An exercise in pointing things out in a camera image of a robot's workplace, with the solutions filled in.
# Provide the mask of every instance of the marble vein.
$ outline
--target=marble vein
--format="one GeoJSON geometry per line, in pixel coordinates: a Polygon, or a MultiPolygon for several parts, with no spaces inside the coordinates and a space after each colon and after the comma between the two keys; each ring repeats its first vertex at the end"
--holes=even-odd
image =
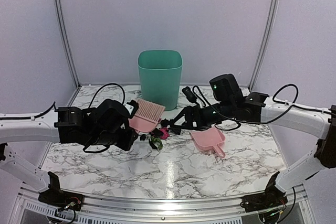
{"type": "MultiPolygon", "coordinates": [[[[82,87],[73,106],[86,108],[97,86],[82,87]]],[[[139,86],[125,86],[126,101],[141,97],[139,86]]],[[[210,87],[202,91],[215,103],[210,87]]],[[[93,106],[104,99],[122,100],[117,87],[107,87],[93,106]]],[[[178,106],[164,112],[162,118],[174,118],[190,105],[182,92],[178,106]]],[[[225,122],[221,127],[232,127],[225,122]]],[[[279,149],[266,125],[243,125],[224,132],[225,159],[213,152],[200,152],[189,131],[164,141],[163,149],[152,150],[147,142],[137,140],[131,151],[111,147],[101,154],[86,154],[77,144],[53,144],[43,169],[55,172],[64,189],[95,195],[129,198],[206,198],[252,193],[263,190],[269,177],[284,169],[279,149]]]]}

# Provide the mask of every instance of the marble tabletop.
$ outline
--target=marble tabletop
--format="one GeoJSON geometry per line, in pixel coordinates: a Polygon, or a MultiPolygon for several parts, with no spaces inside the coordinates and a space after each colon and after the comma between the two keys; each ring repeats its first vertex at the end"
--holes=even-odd
{"type": "MultiPolygon", "coordinates": [[[[82,87],[73,106],[87,108],[98,86],[82,87]]],[[[139,86],[124,86],[126,101],[141,97],[139,86]]],[[[180,88],[177,108],[164,112],[172,119],[190,104],[180,88]]],[[[215,103],[210,87],[201,87],[210,103],[215,103]]],[[[93,106],[104,99],[122,100],[118,87],[106,87],[93,106]]],[[[225,123],[221,127],[232,127],[225,123]]],[[[57,174],[63,189],[95,195],[128,198],[206,198],[264,190],[269,177],[285,168],[282,156],[266,125],[247,125],[224,132],[221,159],[213,152],[199,151],[190,131],[163,141],[161,151],[148,142],[136,140],[129,152],[115,146],[101,154],[87,154],[77,144],[53,144],[43,164],[57,174]]]]}

